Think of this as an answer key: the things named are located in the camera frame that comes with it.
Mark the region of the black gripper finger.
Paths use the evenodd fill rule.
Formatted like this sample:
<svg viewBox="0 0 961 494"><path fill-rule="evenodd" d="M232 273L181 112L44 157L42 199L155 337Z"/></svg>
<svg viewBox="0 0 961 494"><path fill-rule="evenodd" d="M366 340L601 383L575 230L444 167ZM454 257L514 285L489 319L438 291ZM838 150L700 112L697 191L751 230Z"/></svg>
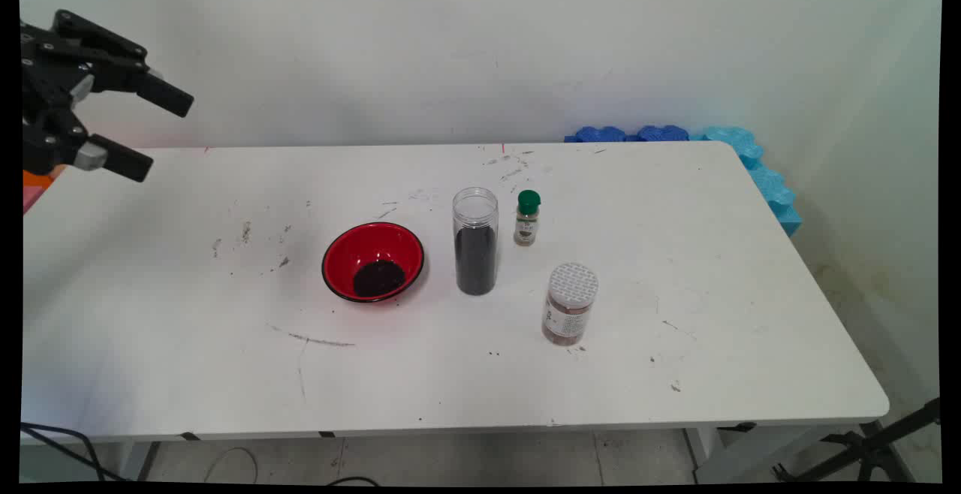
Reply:
<svg viewBox="0 0 961 494"><path fill-rule="evenodd" d="M85 66L93 92L133 93L178 117L188 115L194 97L148 66L144 46L70 11L55 12L51 32L50 56Z"/></svg>
<svg viewBox="0 0 961 494"><path fill-rule="evenodd" d="M23 169L48 175L61 165L105 169L144 182L153 158L98 134L90 134L72 110L46 110L22 122Z"/></svg>

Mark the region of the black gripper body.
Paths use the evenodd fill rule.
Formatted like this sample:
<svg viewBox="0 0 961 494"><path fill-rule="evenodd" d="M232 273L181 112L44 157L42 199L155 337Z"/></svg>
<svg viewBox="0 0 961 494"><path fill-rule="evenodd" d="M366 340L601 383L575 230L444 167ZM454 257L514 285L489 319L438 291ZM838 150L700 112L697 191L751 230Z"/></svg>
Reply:
<svg viewBox="0 0 961 494"><path fill-rule="evenodd" d="M54 55L52 32L21 24L22 124L73 112L92 91L89 63Z"/></svg>

